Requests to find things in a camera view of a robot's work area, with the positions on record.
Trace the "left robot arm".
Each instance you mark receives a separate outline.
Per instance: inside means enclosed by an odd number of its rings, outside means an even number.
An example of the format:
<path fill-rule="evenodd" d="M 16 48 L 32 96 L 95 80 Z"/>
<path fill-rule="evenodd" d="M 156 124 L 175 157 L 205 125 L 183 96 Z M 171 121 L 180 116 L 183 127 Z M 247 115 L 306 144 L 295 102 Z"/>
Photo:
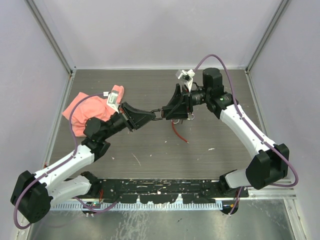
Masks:
<path fill-rule="evenodd" d="M 68 178 L 107 152 L 111 144 L 106 139 L 125 128 L 138 130 L 155 117 L 151 111 L 139 110 L 124 102 L 107 121 L 89 118 L 84 129 L 86 137 L 74 151 L 42 170 L 35 173 L 26 170 L 19 175 L 10 199 L 14 205 L 14 224 L 24 229 L 18 223 L 18 213 L 33 224 L 41 220 L 51 207 L 68 199 L 84 195 L 88 198 L 97 197 L 101 183 L 89 171 L 74 179 Z"/>

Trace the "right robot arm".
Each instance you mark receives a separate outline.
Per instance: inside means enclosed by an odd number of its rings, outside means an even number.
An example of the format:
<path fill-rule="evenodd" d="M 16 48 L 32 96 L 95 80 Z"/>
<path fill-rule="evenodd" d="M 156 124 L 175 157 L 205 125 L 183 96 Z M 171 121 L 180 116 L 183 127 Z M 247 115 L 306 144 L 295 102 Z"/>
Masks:
<path fill-rule="evenodd" d="M 202 86 L 194 85 L 193 70 L 178 70 L 176 84 L 168 104 L 162 107 L 161 117 L 178 123 L 192 120 L 197 105 L 207 109 L 226 124 L 243 143 L 252 158 L 247 168 L 233 170 L 220 176 L 220 193 L 231 197 L 239 187 L 251 186 L 260 190 L 288 175 L 289 149 L 285 144 L 276 144 L 248 118 L 241 105 L 231 93 L 224 90 L 223 76 L 217 68 L 206 68 L 202 72 Z"/>

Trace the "black padlock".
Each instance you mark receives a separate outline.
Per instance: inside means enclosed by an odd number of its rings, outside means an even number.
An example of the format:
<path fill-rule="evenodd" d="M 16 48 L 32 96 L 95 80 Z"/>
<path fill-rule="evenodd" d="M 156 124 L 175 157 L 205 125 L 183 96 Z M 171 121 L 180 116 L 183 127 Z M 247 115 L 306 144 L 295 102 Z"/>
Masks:
<path fill-rule="evenodd" d="M 164 108 L 163 107 L 153 109 L 150 112 L 154 115 L 154 118 L 152 119 L 152 121 L 161 121 L 161 120 L 166 119 L 166 117 L 164 115 Z"/>

